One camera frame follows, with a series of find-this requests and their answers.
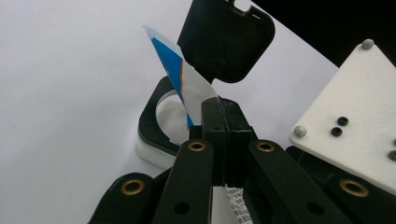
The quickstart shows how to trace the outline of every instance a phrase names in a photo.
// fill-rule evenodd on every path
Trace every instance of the brass insert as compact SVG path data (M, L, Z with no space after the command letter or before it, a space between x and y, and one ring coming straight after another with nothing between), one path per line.
M145 182L139 179L130 179L121 186L121 192L125 195L135 195L140 193L145 187Z
M192 151L202 151L205 148L206 148L206 145L201 142L189 143L189 149L191 149Z
M259 142L256 146L260 151L263 152L272 152L275 150L274 145L269 142Z
M369 190L363 184L352 179L341 179L340 188L355 197L364 198L369 195Z

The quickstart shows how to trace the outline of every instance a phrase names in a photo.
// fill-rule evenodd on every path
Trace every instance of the white plastic plate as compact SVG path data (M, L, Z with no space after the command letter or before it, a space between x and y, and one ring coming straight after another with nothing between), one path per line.
M337 124L347 117L347 126ZM290 141L298 148L396 194L396 68L373 45L358 45L295 126L307 129ZM334 137L331 130L343 133Z

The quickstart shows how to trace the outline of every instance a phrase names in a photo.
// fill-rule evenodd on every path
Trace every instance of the gray bolt head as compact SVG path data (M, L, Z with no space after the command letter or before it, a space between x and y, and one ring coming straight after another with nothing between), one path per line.
M303 125L299 125L294 128L294 134L297 137L304 137L307 132L308 132L308 130Z
M363 43L361 43L361 47L363 49L370 49L373 47L373 45L374 45L374 40L372 39L366 39L363 41Z

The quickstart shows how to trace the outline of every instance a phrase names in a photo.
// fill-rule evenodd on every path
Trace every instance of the circular hole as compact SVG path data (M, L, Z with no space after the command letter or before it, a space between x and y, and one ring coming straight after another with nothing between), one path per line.
M315 215L323 215L324 209L322 206L318 205L317 203L309 203L306 205L306 208Z
M369 190L355 180L341 179L339 185L346 193L353 196L364 198L369 195Z
M257 148L258 148L260 151L264 151L264 152L272 152L272 151L275 150L275 148L274 148L274 146L273 146L272 144L270 144L270 143L263 143L263 142L260 142L259 144L257 144Z
M189 144L189 149L192 151L202 151L206 148L206 145L204 143L200 142L194 142Z
M127 190L129 190L129 191L133 191L133 190L137 190L137 189L139 189L139 187L140 187L140 184L139 183L137 183L137 182L131 182L131 183L129 183L128 185L126 185L126 189Z
M179 215L185 215L190 211L190 205L187 203L178 203L175 205L175 212Z
M346 183L346 188L350 189L352 191L355 191L355 192L361 192L361 187L359 187L355 184L352 184L352 183Z
M125 195L135 195L140 193L145 187L145 182L140 179L125 181L121 186L121 192Z

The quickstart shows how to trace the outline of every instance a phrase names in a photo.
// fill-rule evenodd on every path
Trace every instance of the black screw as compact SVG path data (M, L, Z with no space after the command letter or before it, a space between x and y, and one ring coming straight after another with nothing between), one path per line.
M396 150L392 150L392 151L389 153L389 158L390 158L391 160L393 160L393 161L396 161Z
M349 120L346 117L340 117L337 120L337 123L341 126L346 126Z
M332 136L339 137L339 136L341 136L341 134L343 134L342 129L340 129L338 127L332 128Z

